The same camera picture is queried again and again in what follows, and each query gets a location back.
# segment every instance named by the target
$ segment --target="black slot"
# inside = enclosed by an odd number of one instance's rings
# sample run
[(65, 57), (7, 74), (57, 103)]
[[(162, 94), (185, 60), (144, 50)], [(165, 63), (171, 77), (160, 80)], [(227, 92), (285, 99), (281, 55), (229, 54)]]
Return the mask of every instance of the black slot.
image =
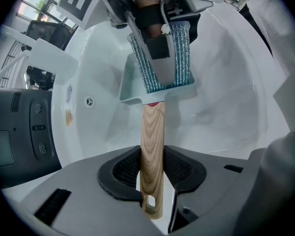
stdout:
[(12, 105), (11, 105), (11, 112), (18, 112), (19, 111), (19, 104), (20, 104), (21, 93), (16, 92), (13, 95)]
[(244, 168), (240, 166), (228, 164), (224, 166), (224, 169), (241, 173)]
[(70, 194), (71, 191), (57, 189), (35, 213), (35, 217), (50, 226)]

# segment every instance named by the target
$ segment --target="green tree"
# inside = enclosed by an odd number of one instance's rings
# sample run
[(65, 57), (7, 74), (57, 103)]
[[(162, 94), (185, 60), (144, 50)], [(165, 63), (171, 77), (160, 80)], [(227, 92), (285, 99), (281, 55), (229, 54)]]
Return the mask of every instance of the green tree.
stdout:
[(38, 7), (38, 8), (41, 9), (41, 7), (44, 5), (45, 1), (46, 1), (46, 0), (39, 0), (39, 1), (36, 3), (36, 7)]

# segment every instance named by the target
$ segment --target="hanging hole in handle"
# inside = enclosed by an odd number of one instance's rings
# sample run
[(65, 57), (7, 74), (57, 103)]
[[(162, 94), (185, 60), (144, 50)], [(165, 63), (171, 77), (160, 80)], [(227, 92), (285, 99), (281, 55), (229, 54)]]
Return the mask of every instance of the hanging hole in handle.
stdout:
[(155, 207), (155, 198), (153, 196), (148, 196), (148, 204), (152, 207)]

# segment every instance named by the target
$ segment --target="white wall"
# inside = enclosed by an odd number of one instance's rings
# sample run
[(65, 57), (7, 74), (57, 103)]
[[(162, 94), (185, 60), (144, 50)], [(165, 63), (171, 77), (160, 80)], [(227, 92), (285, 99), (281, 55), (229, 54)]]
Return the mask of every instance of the white wall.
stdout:
[[(20, 18), (13, 13), (12, 17), (7, 17), (5, 24), (19, 32), (26, 31), (29, 26), (29, 21)], [(4, 60), (6, 56), (8, 55), (13, 43), (14, 39), (4, 37), (0, 35), (0, 70), (2, 68), (2, 65), (4, 63)]]

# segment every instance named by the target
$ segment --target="black velcro strap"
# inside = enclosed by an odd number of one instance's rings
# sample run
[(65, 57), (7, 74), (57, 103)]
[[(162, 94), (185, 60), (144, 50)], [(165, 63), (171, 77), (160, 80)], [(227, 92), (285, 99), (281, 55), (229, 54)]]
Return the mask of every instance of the black velcro strap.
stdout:
[(146, 45), (152, 59), (164, 59), (170, 56), (165, 35), (160, 35), (153, 39), (147, 39)]
[(156, 24), (164, 24), (159, 4), (142, 7), (135, 13), (135, 23), (140, 30)]

